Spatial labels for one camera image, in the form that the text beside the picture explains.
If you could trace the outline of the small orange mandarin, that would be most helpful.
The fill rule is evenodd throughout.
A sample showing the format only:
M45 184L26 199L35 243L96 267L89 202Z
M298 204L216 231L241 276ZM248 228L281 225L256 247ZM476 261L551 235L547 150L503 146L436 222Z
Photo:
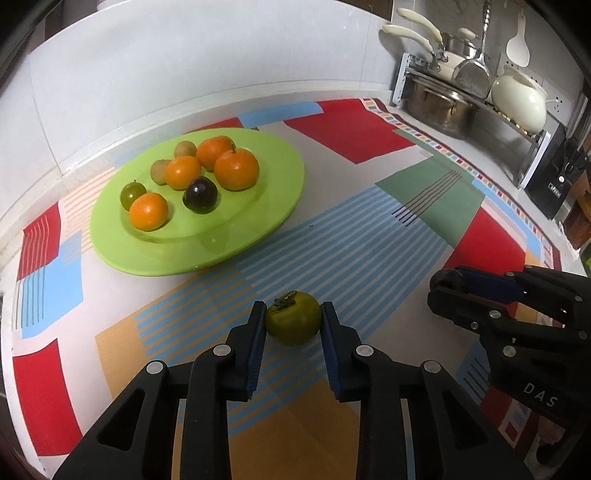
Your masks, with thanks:
M129 208L131 225L140 231L149 232L162 227L168 220L167 201L158 193L145 193Z

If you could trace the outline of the yellow green fruit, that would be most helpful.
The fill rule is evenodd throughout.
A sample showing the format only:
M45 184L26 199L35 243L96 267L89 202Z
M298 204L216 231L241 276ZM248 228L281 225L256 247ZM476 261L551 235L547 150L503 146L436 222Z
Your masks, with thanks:
M126 184L119 195L119 200L122 208L128 211L131 205L137 200L139 197L144 195L147 192L145 186L137 181L132 181Z

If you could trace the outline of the dark purple plum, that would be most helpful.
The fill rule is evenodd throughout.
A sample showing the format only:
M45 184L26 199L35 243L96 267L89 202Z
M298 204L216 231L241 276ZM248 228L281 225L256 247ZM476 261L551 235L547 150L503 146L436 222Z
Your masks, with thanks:
M183 205L197 214L211 212L218 202L217 186L204 176L194 180L184 191Z

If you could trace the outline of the oval orange mandarin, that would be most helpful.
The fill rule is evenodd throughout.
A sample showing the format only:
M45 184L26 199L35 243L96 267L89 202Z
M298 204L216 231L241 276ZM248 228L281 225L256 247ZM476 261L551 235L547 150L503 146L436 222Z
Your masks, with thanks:
M165 168L166 184L173 190L185 190L200 176L201 165L194 156L177 157Z

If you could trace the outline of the brownish green round fruit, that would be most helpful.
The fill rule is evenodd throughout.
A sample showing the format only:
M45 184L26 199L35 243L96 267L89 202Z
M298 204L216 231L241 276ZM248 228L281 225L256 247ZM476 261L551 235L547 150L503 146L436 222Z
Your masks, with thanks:
M167 167L171 163L168 159L156 160L150 167L150 178L158 186L167 184Z

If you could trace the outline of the round orange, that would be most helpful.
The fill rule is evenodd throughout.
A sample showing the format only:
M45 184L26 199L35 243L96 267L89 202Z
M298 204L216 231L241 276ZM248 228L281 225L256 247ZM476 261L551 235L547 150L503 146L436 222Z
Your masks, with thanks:
M213 173L222 188L229 191L246 190L259 179L259 161L249 150L228 150L217 158Z

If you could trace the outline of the small tan fruit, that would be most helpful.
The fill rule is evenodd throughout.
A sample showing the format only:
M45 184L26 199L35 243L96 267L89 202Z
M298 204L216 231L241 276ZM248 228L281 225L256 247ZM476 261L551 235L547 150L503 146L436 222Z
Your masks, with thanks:
M173 155L175 158L197 155L197 146L191 141L183 140L180 141L174 148Z

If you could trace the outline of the large orange with stem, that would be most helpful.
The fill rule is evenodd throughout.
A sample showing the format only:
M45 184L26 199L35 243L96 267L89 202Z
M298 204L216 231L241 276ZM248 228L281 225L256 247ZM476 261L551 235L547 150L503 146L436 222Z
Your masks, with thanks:
M235 151L235 143L225 135L211 137L197 146L197 160L205 170L211 172L219 156L228 151Z

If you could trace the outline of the black box appliance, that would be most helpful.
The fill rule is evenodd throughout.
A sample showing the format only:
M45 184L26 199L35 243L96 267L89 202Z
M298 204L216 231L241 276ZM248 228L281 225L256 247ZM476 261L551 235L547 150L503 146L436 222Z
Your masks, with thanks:
M578 141L566 137L559 126L550 145L526 186L526 194L549 220L553 220L572 186L586 169L589 154L578 147Z

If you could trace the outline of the metal dish rack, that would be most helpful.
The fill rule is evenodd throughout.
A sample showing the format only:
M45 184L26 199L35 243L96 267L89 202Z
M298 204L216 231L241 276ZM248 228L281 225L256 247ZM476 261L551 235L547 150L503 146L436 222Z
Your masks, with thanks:
M402 56L399 73L392 95L392 104L403 108L403 93L409 76L422 77L440 86L455 90L474 103L479 111L470 133L465 139L474 139L491 150L499 161L510 167L513 182L520 190L526 189L529 181L548 149L552 135L543 129L530 135L507 117L502 115L492 103L480 100L461 89L427 73L427 63L410 53Z

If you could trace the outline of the green plastic plate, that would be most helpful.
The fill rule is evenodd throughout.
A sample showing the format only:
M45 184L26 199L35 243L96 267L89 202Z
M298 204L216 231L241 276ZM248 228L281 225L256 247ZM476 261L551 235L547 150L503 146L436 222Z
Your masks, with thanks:
M304 162L280 137L200 130L131 160L102 189L90 239L108 265L134 275L197 270L245 251L290 216Z

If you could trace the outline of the steel pot on rack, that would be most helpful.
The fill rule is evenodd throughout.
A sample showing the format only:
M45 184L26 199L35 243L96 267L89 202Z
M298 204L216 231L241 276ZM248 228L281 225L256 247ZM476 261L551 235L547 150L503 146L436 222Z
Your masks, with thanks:
M417 76L406 80L403 108L416 120L457 139L468 136L479 111L455 90Z

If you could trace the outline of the colourful patchwork table mat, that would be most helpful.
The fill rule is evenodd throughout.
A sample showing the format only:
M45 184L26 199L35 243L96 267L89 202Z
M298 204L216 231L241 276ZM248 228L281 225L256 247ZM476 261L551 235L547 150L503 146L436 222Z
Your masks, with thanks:
M374 100L240 115L228 125L282 138L305 168L287 222L235 258L173 276L106 264L89 222L118 161L25 227L2 280L6 393L25 458L52 476L148 361L190 361L245 320L254 301L290 290L334 303L342 322L394 360L441 362L509 444L528 450L536 421L488 385L479 342L433 316L427 293L442 267L559 267L556 227L478 147Z

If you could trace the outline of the metal spatula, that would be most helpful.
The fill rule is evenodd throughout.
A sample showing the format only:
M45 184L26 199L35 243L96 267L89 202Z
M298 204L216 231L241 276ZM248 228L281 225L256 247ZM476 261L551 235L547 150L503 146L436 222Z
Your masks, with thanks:
M478 97L486 99L491 88L491 74L485 61L485 49L487 34L491 20L492 2L485 0L483 4L483 28L481 47L474 58L466 59L460 63L453 73L454 82L463 90Z

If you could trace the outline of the white rice paddle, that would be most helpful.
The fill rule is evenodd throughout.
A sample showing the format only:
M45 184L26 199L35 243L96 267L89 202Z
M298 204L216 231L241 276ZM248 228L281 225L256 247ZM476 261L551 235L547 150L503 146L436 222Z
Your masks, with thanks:
M530 50L526 43L527 20L524 11L517 16L517 33L506 44L507 58L515 65L526 68L530 63Z

